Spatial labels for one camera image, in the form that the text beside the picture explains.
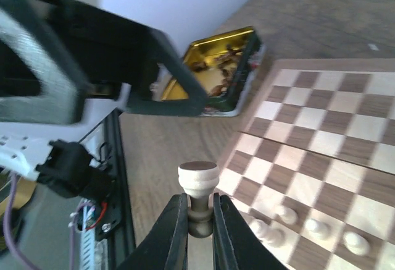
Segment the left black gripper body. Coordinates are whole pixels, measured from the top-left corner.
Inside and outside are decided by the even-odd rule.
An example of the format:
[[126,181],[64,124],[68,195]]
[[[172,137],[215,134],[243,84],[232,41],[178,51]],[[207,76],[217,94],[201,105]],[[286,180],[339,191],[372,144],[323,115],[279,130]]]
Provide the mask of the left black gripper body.
[[173,67],[173,47],[155,28],[76,0],[1,0],[1,120],[42,124],[81,121],[98,88],[131,86],[127,110],[171,115],[152,100],[160,65]]

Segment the gold tin with dark pieces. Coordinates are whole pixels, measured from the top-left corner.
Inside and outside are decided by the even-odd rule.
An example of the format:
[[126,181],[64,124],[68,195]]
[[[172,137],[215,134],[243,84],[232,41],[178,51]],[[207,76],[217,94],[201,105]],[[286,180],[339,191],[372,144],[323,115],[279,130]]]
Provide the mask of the gold tin with dark pieces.
[[265,52],[252,26],[192,42],[183,62],[208,94],[200,116],[239,115]]

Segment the light wooden chess piece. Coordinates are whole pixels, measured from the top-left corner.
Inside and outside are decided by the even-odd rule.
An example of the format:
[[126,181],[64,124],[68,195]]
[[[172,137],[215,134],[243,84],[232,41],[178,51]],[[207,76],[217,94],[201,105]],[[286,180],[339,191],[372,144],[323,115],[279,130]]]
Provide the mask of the light wooden chess piece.
[[219,183],[220,171],[216,163],[191,161],[178,166],[178,182],[189,196],[188,232],[195,238],[207,238],[213,231],[213,209],[210,195]]

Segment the black mounting rail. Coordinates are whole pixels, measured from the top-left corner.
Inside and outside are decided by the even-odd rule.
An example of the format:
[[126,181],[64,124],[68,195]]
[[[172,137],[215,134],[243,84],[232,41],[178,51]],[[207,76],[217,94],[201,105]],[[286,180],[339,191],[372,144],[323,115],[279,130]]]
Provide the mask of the black mounting rail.
[[120,115],[120,110],[113,110],[83,140],[97,157],[93,166],[101,167],[115,180],[106,199],[107,211],[93,228],[95,269],[117,269],[136,247]]

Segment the wooden chessboard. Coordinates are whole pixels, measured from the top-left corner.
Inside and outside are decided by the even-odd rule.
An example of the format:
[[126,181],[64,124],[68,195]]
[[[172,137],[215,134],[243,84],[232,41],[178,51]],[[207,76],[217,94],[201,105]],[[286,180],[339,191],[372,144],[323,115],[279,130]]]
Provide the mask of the wooden chessboard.
[[[270,251],[287,269],[394,268],[393,59],[277,61],[221,164],[218,190],[283,231]],[[309,235],[310,218],[328,239]],[[344,246],[346,231],[367,239],[367,256]]]

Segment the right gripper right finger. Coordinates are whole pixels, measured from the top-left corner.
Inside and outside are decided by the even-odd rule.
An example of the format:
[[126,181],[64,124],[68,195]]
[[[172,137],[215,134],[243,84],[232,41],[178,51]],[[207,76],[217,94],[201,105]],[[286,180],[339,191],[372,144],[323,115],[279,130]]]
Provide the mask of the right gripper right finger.
[[229,196],[214,193],[213,210],[214,269],[286,269],[261,244]]

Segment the light pawn on board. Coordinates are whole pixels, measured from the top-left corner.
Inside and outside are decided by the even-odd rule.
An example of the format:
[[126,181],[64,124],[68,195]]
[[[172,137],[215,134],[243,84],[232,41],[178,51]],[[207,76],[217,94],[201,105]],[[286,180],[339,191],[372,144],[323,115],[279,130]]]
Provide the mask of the light pawn on board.
[[285,236],[282,230],[269,227],[262,237],[262,240],[265,244],[273,248],[279,248],[284,245]]
[[249,223],[249,228],[252,230],[255,236],[261,240],[265,239],[266,235],[268,234],[268,225],[260,219],[253,219]]
[[370,244],[367,239],[355,232],[346,231],[343,234],[343,243],[354,255],[367,256],[370,252]]
[[295,210],[289,207],[279,205],[275,208],[275,213],[285,224],[294,225],[297,223],[298,215]]
[[328,239],[331,233],[331,227],[326,222],[314,218],[306,220],[305,228],[309,235],[320,240]]

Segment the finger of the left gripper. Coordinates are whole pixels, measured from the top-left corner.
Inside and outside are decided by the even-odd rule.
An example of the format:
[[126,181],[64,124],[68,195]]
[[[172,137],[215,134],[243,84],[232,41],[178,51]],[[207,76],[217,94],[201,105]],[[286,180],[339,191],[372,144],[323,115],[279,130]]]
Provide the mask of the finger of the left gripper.
[[144,100],[137,93],[131,91],[126,112],[149,116],[194,117],[200,115],[207,102],[207,93],[195,79],[193,73],[178,56],[160,55],[159,62],[166,66],[171,75],[183,87],[188,98],[166,101]]

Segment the light blue slotted strip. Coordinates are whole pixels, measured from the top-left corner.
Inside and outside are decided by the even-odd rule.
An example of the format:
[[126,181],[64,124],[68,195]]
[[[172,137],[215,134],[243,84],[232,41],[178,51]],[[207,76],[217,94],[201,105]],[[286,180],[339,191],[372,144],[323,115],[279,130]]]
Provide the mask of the light blue slotted strip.
[[88,223],[93,217],[94,205],[86,199],[82,199],[78,205],[77,232],[80,233],[80,270],[94,270],[95,236],[94,230],[87,230]]

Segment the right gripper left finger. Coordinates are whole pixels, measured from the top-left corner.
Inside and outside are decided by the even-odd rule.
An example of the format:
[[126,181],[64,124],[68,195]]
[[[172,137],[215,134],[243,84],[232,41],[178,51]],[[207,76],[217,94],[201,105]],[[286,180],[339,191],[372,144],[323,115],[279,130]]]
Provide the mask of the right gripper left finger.
[[188,268],[188,197],[171,197],[151,231],[118,270]]

